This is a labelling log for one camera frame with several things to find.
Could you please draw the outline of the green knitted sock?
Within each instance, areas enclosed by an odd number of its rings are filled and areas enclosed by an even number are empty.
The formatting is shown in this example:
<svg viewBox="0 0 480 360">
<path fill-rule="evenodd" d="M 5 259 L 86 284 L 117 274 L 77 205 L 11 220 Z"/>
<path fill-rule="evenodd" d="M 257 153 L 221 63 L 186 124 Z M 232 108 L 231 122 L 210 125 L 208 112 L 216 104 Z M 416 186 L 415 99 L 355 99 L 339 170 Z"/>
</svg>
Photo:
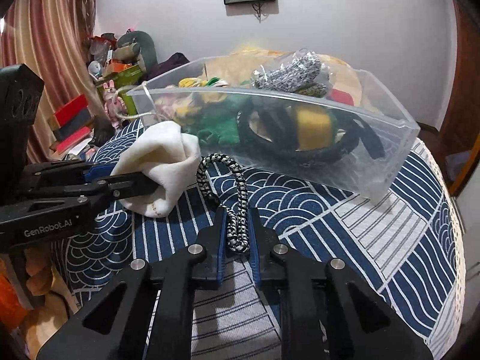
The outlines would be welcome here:
<svg viewBox="0 0 480 360">
<path fill-rule="evenodd" d="M 176 121 L 203 145 L 236 146 L 240 143 L 238 115 L 250 99 L 245 94 L 193 92 L 186 104 L 176 108 Z"/>
</svg>

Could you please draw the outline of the yellow foam ball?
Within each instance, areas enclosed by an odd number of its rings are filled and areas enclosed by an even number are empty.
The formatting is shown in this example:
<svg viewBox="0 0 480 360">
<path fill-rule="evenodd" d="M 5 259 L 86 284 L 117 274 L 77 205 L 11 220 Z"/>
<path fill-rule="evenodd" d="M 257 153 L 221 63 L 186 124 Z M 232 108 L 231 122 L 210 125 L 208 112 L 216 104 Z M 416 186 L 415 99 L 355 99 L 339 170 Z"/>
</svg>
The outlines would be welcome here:
<svg viewBox="0 0 480 360">
<path fill-rule="evenodd" d="M 178 82 L 179 88 L 205 87 L 207 85 L 208 81 L 199 77 L 186 77 Z"/>
</svg>

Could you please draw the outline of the red box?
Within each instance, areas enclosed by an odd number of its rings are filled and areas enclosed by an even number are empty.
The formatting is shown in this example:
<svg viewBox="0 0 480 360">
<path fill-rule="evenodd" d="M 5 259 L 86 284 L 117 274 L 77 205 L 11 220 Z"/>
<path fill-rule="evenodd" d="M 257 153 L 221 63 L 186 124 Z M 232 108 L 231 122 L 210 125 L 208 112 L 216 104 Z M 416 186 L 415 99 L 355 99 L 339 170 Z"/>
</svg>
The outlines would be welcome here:
<svg viewBox="0 0 480 360">
<path fill-rule="evenodd" d="M 52 131 L 64 127 L 80 111 L 88 107 L 88 101 L 84 94 L 81 94 L 67 104 L 59 108 L 47 119 L 47 123 Z"/>
</svg>

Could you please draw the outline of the pink rabbit figure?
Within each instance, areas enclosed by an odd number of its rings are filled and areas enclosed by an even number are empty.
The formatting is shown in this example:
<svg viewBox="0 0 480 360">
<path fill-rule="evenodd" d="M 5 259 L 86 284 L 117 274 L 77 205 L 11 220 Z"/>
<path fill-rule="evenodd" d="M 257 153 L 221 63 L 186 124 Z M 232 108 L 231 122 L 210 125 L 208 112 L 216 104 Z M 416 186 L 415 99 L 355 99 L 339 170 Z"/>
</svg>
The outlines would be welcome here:
<svg viewBox="0 0 480 360">
<path fill-rule="evenodd" d="M 116 87 L 113 80 L 103 83 L 104 111 L 109 120 L 114 123 L 118 121 L 117 114 L 122 114 L 125 108 L 123 99 L 116 94 Z"/>
</svg>

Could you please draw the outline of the blue patterned bed cloth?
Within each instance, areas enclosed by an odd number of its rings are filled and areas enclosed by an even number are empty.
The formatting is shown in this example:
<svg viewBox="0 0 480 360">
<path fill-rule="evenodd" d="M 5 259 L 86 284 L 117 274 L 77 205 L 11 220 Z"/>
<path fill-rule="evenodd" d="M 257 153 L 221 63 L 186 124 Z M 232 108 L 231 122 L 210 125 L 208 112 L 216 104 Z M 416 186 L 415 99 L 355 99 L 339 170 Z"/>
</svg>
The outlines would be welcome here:
<svg viewBox="0 0 480 360">
<path fill-rule="evenodd" d="M 362 275 L 420 336 L 435 359 L 456 341 L 465 299 L 461 229 L 433 155 L 416 140 L 379 202 L 358 194 L 256 169 L 244 172 L 250 204 L 279 240 L 319 261 L 341 258 Z M 150 219 L 118 202 L 94 229 L 58 241 L 53 256 L 79 303 L 86 303 L 134 258 L 150 263 L 194 242 L 214 219 L 198 188 L 169 216 Z M 225 268 L 222 287 L 198 292 L 194 359 L 278 359 L 280 330 L 271 301 L 254 285 L 247 261 Z"/>
</svg>

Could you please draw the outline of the clear plastic storage box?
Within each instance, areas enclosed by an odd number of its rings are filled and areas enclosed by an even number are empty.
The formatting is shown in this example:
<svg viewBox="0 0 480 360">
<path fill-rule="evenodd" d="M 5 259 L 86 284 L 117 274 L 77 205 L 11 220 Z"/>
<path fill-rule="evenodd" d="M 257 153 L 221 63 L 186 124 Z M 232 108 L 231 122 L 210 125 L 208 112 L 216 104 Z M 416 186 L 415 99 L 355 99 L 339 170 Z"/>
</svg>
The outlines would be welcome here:
<svg viewBox="0 0 480 360">
<path fill-rule="evenodd" d="M 371 72 L 302 49 L 200 58 L 129 91 L 143 124 L 172 120 L 204 155 L 373 199 L 420 131 Z"/>
</svg>

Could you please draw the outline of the dark purple clothing pile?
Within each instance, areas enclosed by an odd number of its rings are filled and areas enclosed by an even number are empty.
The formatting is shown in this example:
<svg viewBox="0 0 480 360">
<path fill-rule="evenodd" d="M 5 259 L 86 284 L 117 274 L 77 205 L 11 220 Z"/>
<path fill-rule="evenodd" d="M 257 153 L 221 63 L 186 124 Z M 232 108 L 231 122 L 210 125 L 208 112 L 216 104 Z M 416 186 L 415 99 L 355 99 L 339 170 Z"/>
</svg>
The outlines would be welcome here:
<svg viewBox="0 0 480 360">
<path fill-rule="evenodd" d="M 169 72 L 175 68 L 179 68 L 180 66 L 183 66 L 190 61 L 188 60 L 185 55 L 182 53 L 175 53 L 171 55 L 167 60 L 158 63 L 155 65 L 145 76 L 145 80 L 150 80 L 152 78 L 155 78 L 157 76 L 160 76 L 162 74 L 165 74 L 166 72 Z"/>
</svg>

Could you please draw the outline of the yellow green sponge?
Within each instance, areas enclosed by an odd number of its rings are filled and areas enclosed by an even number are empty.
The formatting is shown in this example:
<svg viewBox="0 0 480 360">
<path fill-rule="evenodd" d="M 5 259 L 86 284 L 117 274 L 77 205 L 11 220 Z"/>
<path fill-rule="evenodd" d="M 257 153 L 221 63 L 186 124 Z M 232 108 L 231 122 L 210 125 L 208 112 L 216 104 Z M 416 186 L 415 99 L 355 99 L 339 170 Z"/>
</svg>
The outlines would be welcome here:
<svg viewBox="0 0 480 360">
<path fill-rule="evenodd" d="M 320 150 L 329 147 L 334 139 L 334 122 L 322 106 L 295 106 L 298 149 Z"/>
</svg>

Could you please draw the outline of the green storage box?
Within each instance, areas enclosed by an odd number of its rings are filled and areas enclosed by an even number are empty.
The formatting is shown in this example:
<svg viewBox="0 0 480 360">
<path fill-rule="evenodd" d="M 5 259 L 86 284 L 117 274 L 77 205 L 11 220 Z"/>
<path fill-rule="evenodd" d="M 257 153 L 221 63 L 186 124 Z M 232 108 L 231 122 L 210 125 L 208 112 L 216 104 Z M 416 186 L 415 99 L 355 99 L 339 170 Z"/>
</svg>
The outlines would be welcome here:
<svg viewBox="0 0 480 360">
<path fill-rule="evenodd" d="M 135 65 L 123 70 L 122 72 L 112 73 L 108 77 L 99 80 L 95 86 L 100 96 L 103 96 L 103 84 L 105 82 L 108 83 L 110 80 L 113 80 L 116 88 L 132 86 L 139 82 L 143 75 L 143 70 L 140 69 L 139 66 Z"/>
</svg>

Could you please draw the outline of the black and white fabric mask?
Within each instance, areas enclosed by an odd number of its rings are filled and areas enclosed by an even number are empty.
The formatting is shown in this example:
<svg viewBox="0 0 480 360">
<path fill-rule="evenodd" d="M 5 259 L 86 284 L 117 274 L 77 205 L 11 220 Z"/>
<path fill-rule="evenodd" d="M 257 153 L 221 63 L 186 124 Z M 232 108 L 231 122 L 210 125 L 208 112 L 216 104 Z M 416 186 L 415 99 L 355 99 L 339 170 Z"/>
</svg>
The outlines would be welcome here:
<svg viewBox="0 0 480 360">
<path fill-rule="evenodd" d="M 238 112 L 238 136 L 249 157 L 301 167 L 335 164 L 362 144 L 373 160 L 385 156 L 380 137 L 355 113 L 313 104 L 256 106 Z"/>
</svg>

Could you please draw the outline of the colourful floral fabric piece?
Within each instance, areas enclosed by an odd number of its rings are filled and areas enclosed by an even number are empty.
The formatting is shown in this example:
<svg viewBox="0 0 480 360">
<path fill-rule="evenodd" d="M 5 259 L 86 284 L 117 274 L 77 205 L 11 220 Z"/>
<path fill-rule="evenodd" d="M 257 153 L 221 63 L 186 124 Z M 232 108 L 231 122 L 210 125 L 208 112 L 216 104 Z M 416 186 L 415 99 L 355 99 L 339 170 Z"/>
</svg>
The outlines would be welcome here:
<svg viewBox="0 0 480 360">
<path fill-rule="evenodd" d="M 195 103 L 191 95 L 176 96 L 165 94 L 154 100 L 154 110 L 160 121 L 172 120 L 179 125 L 193 123 L 202 107 Z"/>
</svg>

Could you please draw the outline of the striped brown curtain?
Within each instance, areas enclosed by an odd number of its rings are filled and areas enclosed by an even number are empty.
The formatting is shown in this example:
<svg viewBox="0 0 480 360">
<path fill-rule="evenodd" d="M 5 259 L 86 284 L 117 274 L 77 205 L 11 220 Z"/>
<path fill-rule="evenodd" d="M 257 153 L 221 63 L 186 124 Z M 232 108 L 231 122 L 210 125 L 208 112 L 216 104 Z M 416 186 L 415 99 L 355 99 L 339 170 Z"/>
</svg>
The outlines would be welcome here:
<svg viewBox="0 0 480 360">
<path fill-rule="evenodd" d="M 1 66 L 26 64 L 45 83 L 27 145 L 28 160 L 50 159 L 55 137 L 47 120 L 83 94 L 91 114 L 103 103 L 88 73 L 96 0 L 14 0 L 4 16 Z"/>
</svg>

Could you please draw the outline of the grey plush toy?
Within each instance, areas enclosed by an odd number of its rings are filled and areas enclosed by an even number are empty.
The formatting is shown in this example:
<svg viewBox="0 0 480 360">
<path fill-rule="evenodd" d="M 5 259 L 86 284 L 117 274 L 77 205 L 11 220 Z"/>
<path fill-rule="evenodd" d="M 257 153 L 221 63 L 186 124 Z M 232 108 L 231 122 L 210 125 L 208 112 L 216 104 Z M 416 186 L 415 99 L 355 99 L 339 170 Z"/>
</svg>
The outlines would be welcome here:
<svg viewBox="0 0 480 360">
<path fill-rule="evenodd" d="M 112 58 L 123 63 L 137 63 L 143 72 L 149 72 L 158 63 L 154 41 L 143 31 L 131 31 L 121 36 Z"/>
</svg>

